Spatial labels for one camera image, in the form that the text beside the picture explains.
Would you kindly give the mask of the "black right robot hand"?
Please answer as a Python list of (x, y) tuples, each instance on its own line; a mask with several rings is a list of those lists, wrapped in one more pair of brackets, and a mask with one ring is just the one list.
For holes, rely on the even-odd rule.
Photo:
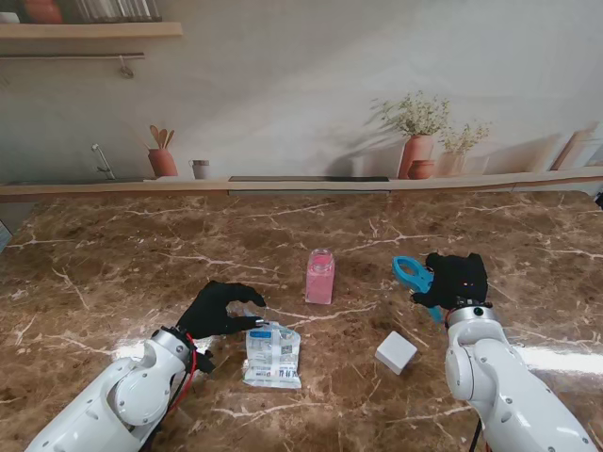
[(460, 300), (486, 301), (487, 273), (479, 254), (462, 257), (432, 252), (426, 258), (426, 266), (433, 274), (432, 286), (426, 293), (413, 293), (414, 303), (452, 310)]

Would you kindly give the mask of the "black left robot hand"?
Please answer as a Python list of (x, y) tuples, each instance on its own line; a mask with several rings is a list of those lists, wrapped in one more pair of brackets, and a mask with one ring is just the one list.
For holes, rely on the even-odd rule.
[(252, 302), (257, 307), (266, 307), (264, 298), (246, 284), (210, 281), (185, 310), (176, 327), (195, 340), (254, 329), (256, 322), (262, 318), (229, 316), (227, 306), (233, 301)]

